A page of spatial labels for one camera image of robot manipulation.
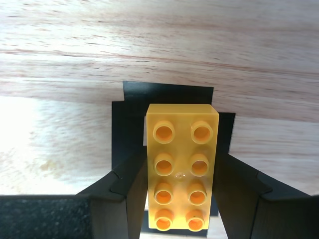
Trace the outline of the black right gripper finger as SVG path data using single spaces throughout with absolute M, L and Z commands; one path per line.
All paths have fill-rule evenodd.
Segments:
M 137 239 L 147 190 L 147 150 L 142 147 L 78 194 L 1 196 L 0 236 Z
M 317 239 L 319 197 L 218 153 L 213 194 L 230 239 Z

